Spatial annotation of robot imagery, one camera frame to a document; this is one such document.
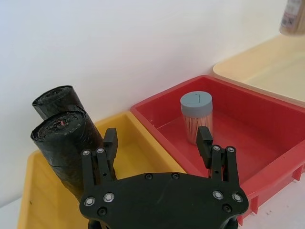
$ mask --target yellow tray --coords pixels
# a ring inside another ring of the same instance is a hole
[[[305,36],[277,36],[213,71],[222,80],[305,107]]]
[[[184,170],[131,112],[96,123],[104,135],[116,127],[119,148],[114,162],[118,179],[146,172]],[[18,229],[85,229],[88,220],[76,198],[65,189],[39,151],[28,159]]]

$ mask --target plastic bag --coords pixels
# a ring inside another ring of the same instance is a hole
[[[79,108],[56,114],[36,127],[31,139],[64,186],[80,200],[83,193],[81,153],[102,147],[102,137],[87,113]]]
[[[32,103],[38,114],[46,120],[47,118],[64,111],[75,111],[83,106],[72,86],[60,86],[53,88]]]

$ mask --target white table surface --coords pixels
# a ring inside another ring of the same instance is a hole
[[[0,208],[0,228],[16,229],[21,199]],[[305,229],[305,174],[263,204],[240,229]]]

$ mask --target gray cap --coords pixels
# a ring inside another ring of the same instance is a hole
[[[205,117],[213,110],[212,96],[207,92],[189,92],[180,103],[182,114],[190,118]]]

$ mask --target red tray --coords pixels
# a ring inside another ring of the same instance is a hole
[[[240,183],[258,207],[294,179],[305,164],[305,109],[242,87],[199,76],[154,95],[132,113],[190,174],[207,176],[197,147],[186,140],[180,98],[191,91],[213,97],[214,144],[235,146]]]

